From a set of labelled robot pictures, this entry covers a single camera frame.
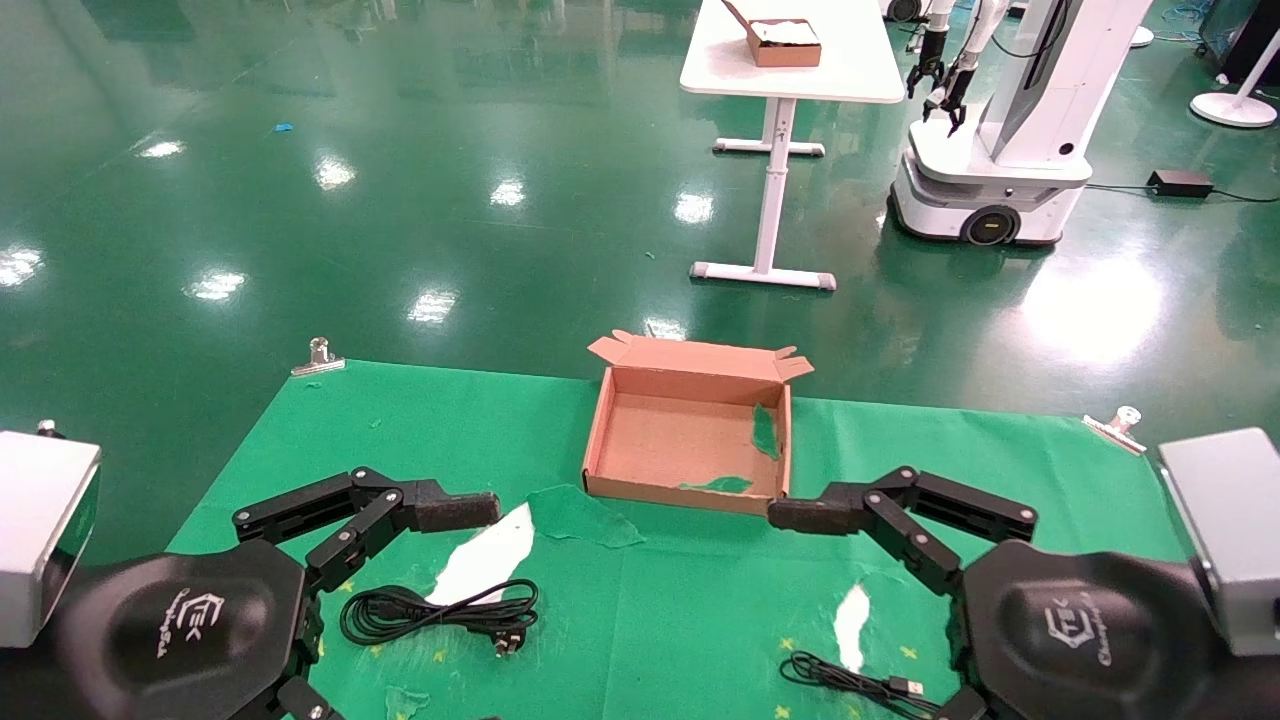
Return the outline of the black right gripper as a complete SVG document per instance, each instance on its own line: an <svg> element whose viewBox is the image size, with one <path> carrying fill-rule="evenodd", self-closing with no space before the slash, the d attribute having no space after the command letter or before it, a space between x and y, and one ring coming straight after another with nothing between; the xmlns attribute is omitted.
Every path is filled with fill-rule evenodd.
<svg viewBox="0 0 1280 720"><path fill-rule="evenodd" d="M934 720L1275 719L1276 656L1238 656L1201 571L997 544L957 591L963 687Z"/></svg>

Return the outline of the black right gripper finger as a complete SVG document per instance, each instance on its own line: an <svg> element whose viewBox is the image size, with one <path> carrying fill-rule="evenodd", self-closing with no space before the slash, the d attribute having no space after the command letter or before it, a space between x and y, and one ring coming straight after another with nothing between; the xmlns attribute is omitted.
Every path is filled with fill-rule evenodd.
<svg viewBox="0 0 1280 720"><path fill-rule="evenodd" d="M814 536L869 536L928 591L955 594L960 557L920 525L924 518L986 539L1032 541L1038 514L982 489L915 468L897 468L868 483L833 482L817 498L776 498L768 521Z"/></svg>

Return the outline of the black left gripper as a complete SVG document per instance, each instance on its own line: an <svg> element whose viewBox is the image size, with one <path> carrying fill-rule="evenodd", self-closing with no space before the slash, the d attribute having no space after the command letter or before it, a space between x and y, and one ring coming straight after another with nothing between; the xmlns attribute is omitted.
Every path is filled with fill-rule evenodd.
<svg viewBox="0 0 1280 720"><path fill-rule="evenodd" d="M35 643L4 650L5 719L335 719L307 680L305 568L255 539L77 571Z"/></svg>

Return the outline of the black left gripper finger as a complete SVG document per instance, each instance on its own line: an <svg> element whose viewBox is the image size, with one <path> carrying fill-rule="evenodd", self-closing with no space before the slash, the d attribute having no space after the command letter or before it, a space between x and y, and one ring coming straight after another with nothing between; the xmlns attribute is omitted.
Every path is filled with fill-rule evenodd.
<svg viewBox="0 0 1280 720"><path fill-rule="evenodd" d="M233 514L239 542L279 544L337 527L305 557L311 593L337 591L406 530L476 529L499 519L500 502L490 492L452 495L434 479L393 480L370 468L316 480Z"/></svg>

